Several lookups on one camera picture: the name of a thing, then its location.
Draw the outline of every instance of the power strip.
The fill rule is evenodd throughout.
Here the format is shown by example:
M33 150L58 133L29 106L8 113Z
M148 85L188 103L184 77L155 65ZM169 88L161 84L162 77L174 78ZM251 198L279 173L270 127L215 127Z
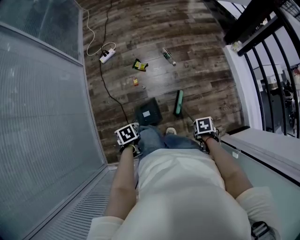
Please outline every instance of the power strip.
M102 56L100 58L100 61L104 64L106 63L114 54L116 53L115 50L113 50L112 48L108 51L108 54L105 56Z

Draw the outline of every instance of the jeans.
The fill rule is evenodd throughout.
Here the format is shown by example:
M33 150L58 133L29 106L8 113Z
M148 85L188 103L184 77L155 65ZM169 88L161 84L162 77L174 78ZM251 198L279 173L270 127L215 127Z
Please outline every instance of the jeans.
M181 137L173 134L162 136L160 131L151 125L140 126L139 146L142 150L140 160L157 149L198 149L200 146L188 137Z

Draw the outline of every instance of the person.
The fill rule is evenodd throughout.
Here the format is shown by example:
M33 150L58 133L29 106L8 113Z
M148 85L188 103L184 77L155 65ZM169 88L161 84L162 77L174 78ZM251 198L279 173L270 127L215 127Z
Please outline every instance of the person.
M168 128L140 127L138 196L133 147L126 147L103 217L92 220L88 240L280 239L267 187L253 187L233 157L203 135L199 144Z

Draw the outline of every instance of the power cord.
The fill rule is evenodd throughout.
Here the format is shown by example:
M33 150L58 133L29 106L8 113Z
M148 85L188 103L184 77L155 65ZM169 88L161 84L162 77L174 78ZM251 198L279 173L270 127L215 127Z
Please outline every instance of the power cord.
M105 56L105 55L106 55L105 50L102 50L102 48L103 48L104 46L108 45L108 44L114 44L114 48L113 48L113 49L115 50L115 48L116 48L116 44L115 44L114 42L109 42L109 43L103 44L103 43L105 42L105 39L106 39L106 25L107 25L107 22L108 22L108 12L111 10L112 6L113 6L113 0L110 0L110 7L109 7L108 10L106 11L106 21L105 21L105 24L104 24L104 39L103 39L103 42L102 42L102 45L101 45L100 49L99 49L98 51L96 51L95 53L93 53L93 54L89 54L89 53L88 53L89 47L90 47L90 45L92 44L92 42L94 41L94 39L95 39L95 32L94 32L92 29L89 28L90 13L89 13L88 10L86 10L86 9L84 9L84 8L82 8L82 7L80 6L82 10L88 12L88 21L87 21L87 23L86 23L86 26L87 26L87 28L93 33L93 39L92 39L92 41L90 42L90 44L89 44L89 46L88 46L88 48L87 48L87 50L86 50L86 54L87 54L88 56L93 56L93 55L97 54L99 51L102 51L101 53ZM104 78L103 78L103 76L102 76L102 69L101 69L101 62L100 62L100 61L99 61L99 68L100 68L100 75L101 75L101 79L102 79L102 81L103 81L105 90L107 91L109 97L111 97L114 101L116 101L116 102L121 106L122 111L123 111L123 113L124 113L124 117L125 117L125 119L126 119L126 122L127 122L127 124L129 124L128 119L127 119L127 115L126 115L126 113L125 113L125 111L124 111L124 108L123 108L122 103L120 103L117 99L115 99L114 97L112 97L111 94L109 93L107 87L106 87L106 83L105 83Z

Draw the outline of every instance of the white shirt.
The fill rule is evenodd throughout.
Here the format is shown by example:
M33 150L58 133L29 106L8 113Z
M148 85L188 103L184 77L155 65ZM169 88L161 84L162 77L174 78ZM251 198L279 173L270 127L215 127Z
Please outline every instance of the white shirt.
M98 217L88 240L250 240L250 222L265 222L280 239L270 190L236 199L215 162L199 150L159 149L139 165L139 199L125 221Z

